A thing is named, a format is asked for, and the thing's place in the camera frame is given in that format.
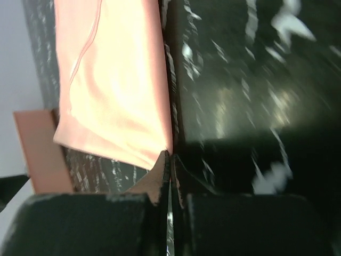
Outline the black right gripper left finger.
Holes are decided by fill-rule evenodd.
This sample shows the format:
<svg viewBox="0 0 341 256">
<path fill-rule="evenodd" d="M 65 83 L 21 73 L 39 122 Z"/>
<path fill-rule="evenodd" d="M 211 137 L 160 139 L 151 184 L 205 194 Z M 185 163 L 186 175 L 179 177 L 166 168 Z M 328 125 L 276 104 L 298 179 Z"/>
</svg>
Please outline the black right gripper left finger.
<svg viewBox="0 0 341 256">
<path fill-rule="evenodd" d="M 123 194 L 41 194 L 20 206 L 1 255 L 166 255 L 169 153 Z"/>
</svg>

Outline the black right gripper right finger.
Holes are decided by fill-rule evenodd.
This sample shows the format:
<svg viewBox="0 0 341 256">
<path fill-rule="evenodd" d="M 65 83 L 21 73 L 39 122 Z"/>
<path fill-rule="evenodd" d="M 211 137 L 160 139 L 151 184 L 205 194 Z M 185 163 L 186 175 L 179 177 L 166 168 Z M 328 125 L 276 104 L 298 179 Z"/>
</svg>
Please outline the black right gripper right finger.
<svg viewBox="0 0 341 256">
<path fill-rule="evenodd" d="M 219 194 L 172 160 L 176 255 L 334 255 L 313 205 L 296 195 Z"/>
</svg>

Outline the pink satin napkin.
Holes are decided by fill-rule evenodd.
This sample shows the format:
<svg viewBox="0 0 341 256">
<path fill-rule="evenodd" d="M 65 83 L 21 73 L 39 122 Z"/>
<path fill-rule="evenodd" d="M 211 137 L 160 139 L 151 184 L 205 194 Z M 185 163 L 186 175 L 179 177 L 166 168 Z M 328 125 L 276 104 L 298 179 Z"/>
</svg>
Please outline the pink satin napkin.
<svg viewBox="0 0 341 256">
<path fill-rule="evenodd" d="M 55 1 L 60 120 L 54 141 L 152 169 L 172 150 L 157 1 Z"/>
</svg>

